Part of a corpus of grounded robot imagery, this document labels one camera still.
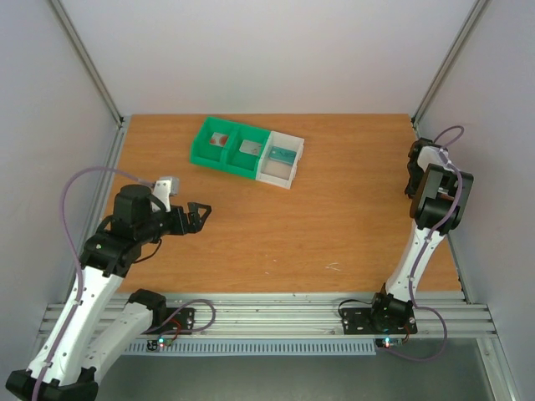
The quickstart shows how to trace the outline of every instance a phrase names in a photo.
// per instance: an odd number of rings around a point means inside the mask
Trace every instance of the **gray wall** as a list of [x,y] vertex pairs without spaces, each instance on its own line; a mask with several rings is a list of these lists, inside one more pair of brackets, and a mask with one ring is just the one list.
[[[0,2],[0,399],[26,368],[44,308],[65,294],[71,260],[59,194],[76,170],[104,161],[115,125],[43,0]],[[96,179],[68,200],[75,238]]]
[[533,1],[491,2],[421,125],[430,138],[466,126],[451,155],[475,182],[452,240],[526,400],[535,394],[534,34]]
[[414,113],[473,0],[64,0],[123,114]]

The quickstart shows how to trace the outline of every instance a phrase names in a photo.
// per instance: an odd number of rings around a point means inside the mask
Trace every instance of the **white panel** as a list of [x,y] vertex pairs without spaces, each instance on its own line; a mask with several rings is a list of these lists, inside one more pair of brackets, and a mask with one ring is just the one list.
[[421,125],[431,138],[466,126],[450,154],[475,179],[452,240],[526,400],[535,394],[534,33],[534,2],[491,2]]
[[[114,121],[47,2],[0,2],[0,378],[28,366],[44,308],[67,291],[58,203],[76,170],[104,161]],[[73,185],[78,241],[96,177]],[[0,389],[0,399],[7,398]]]
[[64,0],[123,114],[413,114],[472,0]]

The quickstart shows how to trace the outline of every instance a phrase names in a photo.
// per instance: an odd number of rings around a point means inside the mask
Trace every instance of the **brown table surface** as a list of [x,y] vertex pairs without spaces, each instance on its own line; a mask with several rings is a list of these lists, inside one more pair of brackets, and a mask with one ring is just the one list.
[[[180,178],[174,205],[211,205],[202,232],[166,236],[133,265],[121,291],[375,292],[395,269],[411,228],[404,195],[414,141],[405,114],[237,114],[240,123],[305,139],[292,189],[189,162],[205,115],[135,115],[119,168]],[[115,179],[113,195],[129,183]],[[144,256],[154,250],[146,245]],[[420,287],[459,290],[446,241]]]

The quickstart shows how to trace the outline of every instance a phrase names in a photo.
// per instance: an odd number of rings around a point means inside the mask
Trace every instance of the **white wall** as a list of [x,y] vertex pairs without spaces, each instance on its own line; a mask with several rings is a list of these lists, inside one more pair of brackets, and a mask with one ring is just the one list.
[[[104,161],[115,124],[43,0],[0,2],[0,399],[28,366],[44,308],[65,294],[70,258],[59,194],[68,177]],[[80,237],[95,177],[69,197]]]
[[466,126],[451,154],[475,180],[453,242],[525,400],[535,394],[534,33],[533,1],[491,2],[421,125],[430,138]]
[[123,114],[413,114],[472,0],[64,0]]

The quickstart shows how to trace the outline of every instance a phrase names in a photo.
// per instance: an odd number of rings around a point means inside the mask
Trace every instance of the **black cable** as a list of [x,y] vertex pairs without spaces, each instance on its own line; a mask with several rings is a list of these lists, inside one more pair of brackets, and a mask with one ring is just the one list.
[[137,261],[133,261],[132,264],[140,263],[141,261],[146,261],[148,259],[151,259],[160,250],[160,246],[161,246],[161,238],[160,240],[158,240],[158,246],[156,247],[154,252],[152,252],[149,256],[142,257],[141,259],[138,259]]
[[339,305],[338,305],[338,314],[341,318],[344,318],[342,316],[342,311],[340,310],[340,308],[342,307],[342,305],[346,304],[346,303],[349,303],[349,302],[360,302],[360,303],[364,303],[366,305],[371,305],[371,302],[364,302],[364,301],[359,301],[358,299],[346,299],[345,301],[342,301]]

